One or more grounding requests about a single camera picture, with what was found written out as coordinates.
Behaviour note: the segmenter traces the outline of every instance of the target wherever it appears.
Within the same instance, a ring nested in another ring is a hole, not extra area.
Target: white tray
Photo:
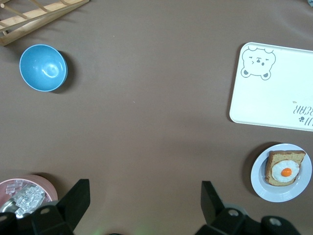
[[[245,44],[229,115],[237,123],[313,131],[313,51]]]

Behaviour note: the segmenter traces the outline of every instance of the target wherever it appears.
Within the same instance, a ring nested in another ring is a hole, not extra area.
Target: toast
[[[269,156],[268,156],[268,162],[266,164],[266,169],[265,169],[266,182],[268,182],[270,185],[273,185],[273,186],[291,185],[295,181],[296,176],[288,182],[279,182],[275,180],[272,176],[272,167],[280,161],[292,160],[296,162],[301,168],[301,163],[305,155],[306,155],[305,151],[302,151],[302,150],[270,151]]]

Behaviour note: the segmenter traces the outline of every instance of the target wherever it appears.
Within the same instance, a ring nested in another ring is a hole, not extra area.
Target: bear cartoon print
[[[248,47],[242,54],[244,67],[241,70],[243,77],[250,75],[260,76],[263,80],[270,78],[270,69],[276,61],[273,51],[266,51],[261,48]]]

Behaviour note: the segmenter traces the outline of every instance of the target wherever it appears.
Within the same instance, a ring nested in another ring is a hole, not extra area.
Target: fried egg
[[[272,177],[278,182],[289,182],[299,173],[300,166],[292,160],[282,160],[272,167]]]

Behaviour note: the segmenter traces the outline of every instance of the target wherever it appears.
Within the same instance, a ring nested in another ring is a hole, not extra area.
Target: white plate
[[[303,150],[294,144],[281,143],[266,149],[255,161],[251,171],[251,183],[255,192],[270,202],[286,202],[298,196],[307,187],[312,175],[312,163],[305,155],[295,182],[288,186],[272,186],[265,181],[265,167],[270,151]]]

